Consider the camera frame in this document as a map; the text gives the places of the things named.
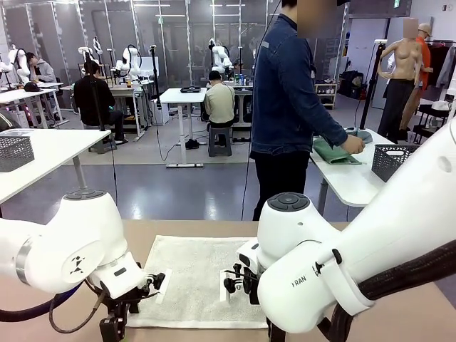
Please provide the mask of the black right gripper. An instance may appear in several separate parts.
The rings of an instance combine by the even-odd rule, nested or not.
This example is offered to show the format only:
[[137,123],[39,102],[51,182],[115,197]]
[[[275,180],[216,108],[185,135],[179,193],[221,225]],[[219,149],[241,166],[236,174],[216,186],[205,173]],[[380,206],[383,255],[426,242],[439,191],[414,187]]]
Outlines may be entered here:
[[285,342],[286,341],[286,332],[282,331],[280,328],[275,326],[269,318],[266,319],[268,326],[268,338],[269,342]]

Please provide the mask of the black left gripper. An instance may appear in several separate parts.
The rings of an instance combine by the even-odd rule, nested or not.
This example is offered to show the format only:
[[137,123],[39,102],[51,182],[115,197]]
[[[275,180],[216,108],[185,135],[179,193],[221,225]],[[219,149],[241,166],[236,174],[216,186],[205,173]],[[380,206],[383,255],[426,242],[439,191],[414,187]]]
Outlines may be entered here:
[[138,314],[139,303],[156,295],[157,292],[150,294],[148,290],[130,290],[118,299],[105,296],[102,304],[107,308],[108,316],[99,323],[103,342],[122,341],[125,337],[128,314]]

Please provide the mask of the person's right hand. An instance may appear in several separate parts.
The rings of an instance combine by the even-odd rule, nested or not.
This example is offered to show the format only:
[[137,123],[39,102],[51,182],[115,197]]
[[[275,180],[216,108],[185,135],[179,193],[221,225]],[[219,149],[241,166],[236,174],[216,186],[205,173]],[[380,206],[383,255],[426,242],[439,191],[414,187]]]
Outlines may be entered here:
[[348,135],[342,148],[350,155],[362,153],[365,148],[365,143],[359,137]]

